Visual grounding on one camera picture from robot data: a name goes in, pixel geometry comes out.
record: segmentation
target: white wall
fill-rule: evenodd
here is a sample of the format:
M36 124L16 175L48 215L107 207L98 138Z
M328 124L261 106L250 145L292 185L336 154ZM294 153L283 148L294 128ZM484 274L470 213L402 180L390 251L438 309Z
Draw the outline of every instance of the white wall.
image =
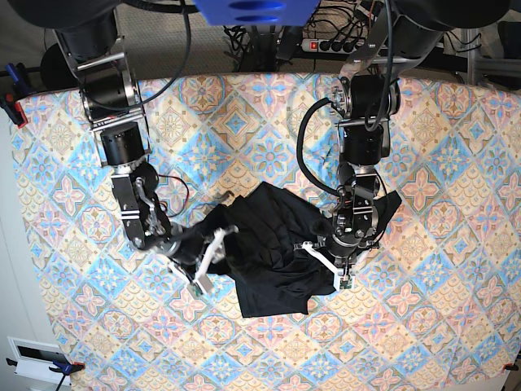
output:
M0 109L0 389L37 387L14 375L5 358L14 358L7 336L56 344L25 238L11 156L8 117Z

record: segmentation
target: blue device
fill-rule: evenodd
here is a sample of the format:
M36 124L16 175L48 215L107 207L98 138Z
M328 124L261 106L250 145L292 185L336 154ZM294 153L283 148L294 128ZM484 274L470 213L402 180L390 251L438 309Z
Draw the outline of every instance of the blue device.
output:
M304 26L320 0L195 0L208 24Z

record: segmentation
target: black cylindrical actuator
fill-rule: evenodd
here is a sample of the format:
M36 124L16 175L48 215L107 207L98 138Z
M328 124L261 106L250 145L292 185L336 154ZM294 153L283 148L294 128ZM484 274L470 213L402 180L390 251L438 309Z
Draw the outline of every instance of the black cylindrical actuator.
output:
M376 116L382 98L383 79L373 75L356 76L351 80L351 119L356 120ZM400 108L400 90L394 84L389 90L385 101L385 112L388 115L396 114Z
M104 130L101 142L107 163L111 166L125 165L145 155L137 122Z
M383 127L368 132L364 125L345 128L344 154L340 157L352 165L376 165L382 159Z

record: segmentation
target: table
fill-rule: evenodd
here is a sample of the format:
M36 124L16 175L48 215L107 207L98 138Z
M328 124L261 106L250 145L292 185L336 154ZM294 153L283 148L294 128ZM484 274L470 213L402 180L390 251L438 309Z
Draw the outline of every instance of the table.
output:
M144 81L150 96L164 81ZM261 181L330 209L298 170L302 116L330 75L186 77L147 105L151 163L190 188L194 224L227 191ZM193 300L160 259L126 243L76 91L21 102L13 164L35 275L74 389L397 390L498 376L521 345L519 96L401 80L392 153L379 164L403 204L357 286L309 316L242 319L233 281ZM335 185L334 118L311 120L309 166ZM184 187L163 180L169 210Z

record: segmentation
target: power strip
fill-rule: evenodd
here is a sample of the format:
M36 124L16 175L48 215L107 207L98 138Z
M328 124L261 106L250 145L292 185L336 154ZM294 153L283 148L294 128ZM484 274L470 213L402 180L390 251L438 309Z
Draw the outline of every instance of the power strip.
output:
M356 48L352 42L333 41L329 39L310 39L304 38L301 44L302 51L308 53L332 53L337 55L347 55Z

